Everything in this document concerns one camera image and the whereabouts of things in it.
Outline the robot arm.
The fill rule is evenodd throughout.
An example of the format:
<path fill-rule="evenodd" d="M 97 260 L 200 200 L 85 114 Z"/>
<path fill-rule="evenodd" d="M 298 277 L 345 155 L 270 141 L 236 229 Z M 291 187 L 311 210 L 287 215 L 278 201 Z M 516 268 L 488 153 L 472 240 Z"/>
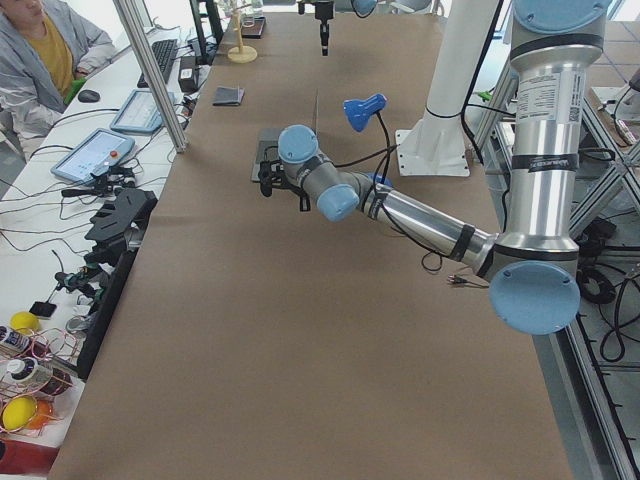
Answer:
<path fill-rule="evenodd" d="M 314 18 L 320 22 L 320 42 L 323 56 L 329 55 L 330 21 L 334 19 L 334 1 L 314 1 Z M 350 1 L 352 11 L 358 18 L 366 18 L 373 13 L 377 5 L 376 0 Z"/>
<path fill-rule="evenodd" d="M 515 1 L 507 71 L 516 81 L 514 144 L 486 233 L 395 190 L 386 163 L 404 176 L 463 176 L 463 146 L 480 138 L 465 119 L 501 13 L 498 1 L 455 1 L 445 25 L 424 112 L 409 130 L 387 134 L 372 173 L 334 164 L 304 125 L 283 129 L 278 157 L 260 167 L 264 195 L 289 190 L 302 210 L 328 220 L 354 212 L 384 222 L 419 247 L 469 267 L 489 284 L 498 317 L 531 335 L 569 325 L 580 305 L 579 248 L 570 235 L 587 69 L 601 56 L 605 1 Z"/>

